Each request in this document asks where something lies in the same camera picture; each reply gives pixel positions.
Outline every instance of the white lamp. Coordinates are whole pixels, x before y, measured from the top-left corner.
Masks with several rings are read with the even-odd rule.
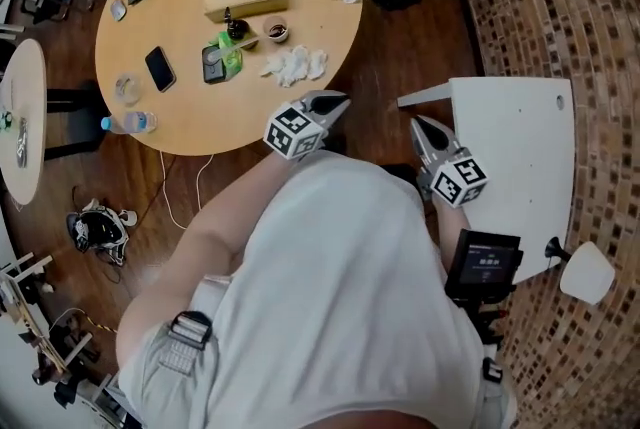
[[[615,270],[593,242],[585,242],[569,255],[554,237],[547,244],[545,256],[557,256],[567,262],[560,278],[560,290],[565,294],[595,305],[611,288]]]

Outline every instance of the white cable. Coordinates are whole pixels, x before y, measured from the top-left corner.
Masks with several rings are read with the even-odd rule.
[[[198,210],[202,210],[202,204],[200,203],[200,173],[202,173],[204,169],[209,164],[211,164],[212,160],[213,160],[213,154],[211,154],[211,157],[209,157],[209,160],[207,161],[207,163],[200,168],[200,171],[198,171],[198,174],[196,175],[196,194],[198,195]]]
[[[15,207],[15,209],[18,212],[22,212],[22,208],[24,207],[24,205],[21,205],[20,203],[18,203],[13,196],[9,195],[9,197],[11,198],[11,201],[13,202],[13,206]]]
[[[60,319],[62,319],[69,312],[74,312],[76,310],[79,311],[79,312],[84,312],[84,310],[81,310],[80,308],[68,308],[67,310],[62,312],[62,314],[59,315],[58,318],[55,321],[53,321],[53,323],[49,326],[49,329],[53,328],[56,324],[58,324],[58,322],[60,322]]]
[[[198,174],[196,175],[196,194],[198,196],[199,211],[202,210],[202,202],[200,201],[200,174],[205,170],[205,168],[209,164],[211,164],[212,160],[213,160],[213,154],[211,155],[211,157],[209,157],[209,160],[207,161],[207,163],[200,168],[200,171],[198,171]],[[173,217],[171,204],[169,203],[169,197],[167,196],[167,169],[164,166],[164,156],[162,155],[162,152],[160,152],[160,164],[162,165],[162,194],[164,194],[164,201],[167,202],[167,208],[169,209],[169,216],[171,217],[171,221],[173,221],[174,225],[176,225],[178,228],[182,228],[183,230],[186,230],[187,228],[185,226],[182,226],[180,223],[178,223],[176,219]]]

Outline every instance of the white board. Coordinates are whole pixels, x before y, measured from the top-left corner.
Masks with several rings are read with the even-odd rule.
[[[559,262],[544,256],[549,239],[566,240],[575,155],[571,83],[523,77],[449,82],[460,144],[490,178],[465,212],[474,230],[521,237],[519,283]]]

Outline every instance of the small screen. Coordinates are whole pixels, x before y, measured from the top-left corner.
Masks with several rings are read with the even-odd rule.
[[[460,274],[460,283],[502,283],[506,280],[513,257],[511,248],[472,244]]]
[[[164,91],[173,84],[175,77],[160,47],[153,49],[145,61],[158,90]]]

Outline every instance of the green package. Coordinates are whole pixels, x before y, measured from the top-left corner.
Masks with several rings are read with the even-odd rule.
[[[209,42],[209,45],[217,45],[220,47],[220,50],[223,50],[233,47],[235,43],[233,43],[231,38],[229,38],[227,31],[222,31],[218,33],[218,38],[216,40],[211,40]],[[226,69],[225,80],[228,81],[242,70],[242,50],[234,50],[230,54],[227,54],[222,58],[222,62]]]

